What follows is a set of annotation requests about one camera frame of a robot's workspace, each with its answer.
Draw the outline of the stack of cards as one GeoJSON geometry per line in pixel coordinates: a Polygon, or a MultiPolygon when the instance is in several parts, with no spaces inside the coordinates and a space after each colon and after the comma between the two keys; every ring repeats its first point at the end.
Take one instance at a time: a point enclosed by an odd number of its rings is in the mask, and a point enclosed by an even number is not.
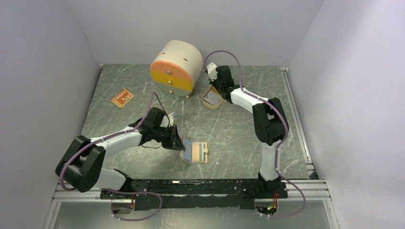
{"type": "Polygon", "coordinates": [[[222,101],[222,97],[214,90],[208,90],[203,96],[203,100],[211,106],[219,105],[222,101]]]}

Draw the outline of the beige leather card holder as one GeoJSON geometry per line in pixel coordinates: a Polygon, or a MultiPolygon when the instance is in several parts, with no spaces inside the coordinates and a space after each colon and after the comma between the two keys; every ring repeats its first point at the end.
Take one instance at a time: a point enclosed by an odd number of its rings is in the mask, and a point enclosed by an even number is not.
{"type": "Polygon", "coordinates": [[[183,137],[182,143],[185,146],[185,150],[180,152],[182,160],[190,164],[208,163],[209,149],[207,142],[191,142],[183,137]]]}

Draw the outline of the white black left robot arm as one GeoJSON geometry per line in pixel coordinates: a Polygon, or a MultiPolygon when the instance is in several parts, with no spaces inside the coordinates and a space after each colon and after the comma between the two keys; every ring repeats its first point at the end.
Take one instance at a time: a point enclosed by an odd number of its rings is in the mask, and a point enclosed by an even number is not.
{"type": "Polygon", "coordinates": [[[104,159],[149,141],[156,141],[168,150],[190,148],[182,142],[173,116],[153,107],[145,117],[120,131],[94,138],[77,136],[56,166],[55,173],[70,185],[69,190],[84,193],[97,187],[111,189],[119,198],[127,198],[133,191],[132,178],[118,169],[104,169],[104,159]]]}

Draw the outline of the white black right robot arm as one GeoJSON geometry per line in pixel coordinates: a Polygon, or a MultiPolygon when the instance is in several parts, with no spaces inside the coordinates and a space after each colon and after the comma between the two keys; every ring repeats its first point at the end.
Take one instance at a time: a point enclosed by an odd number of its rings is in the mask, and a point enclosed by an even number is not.
{"type": "Polygon", "coordinates": [[[258,173],[258,192],[268,198],[282,183],[278,169],[279,148],[288,136],[289,126],[278,98],[268,99],[251,93],[235,84],[230,67],[216,66],[213,62],[206,67],[210,84],[221,97],[235,104],[253,116],[254,131],[262,143],[262,161],[258,173]]]}

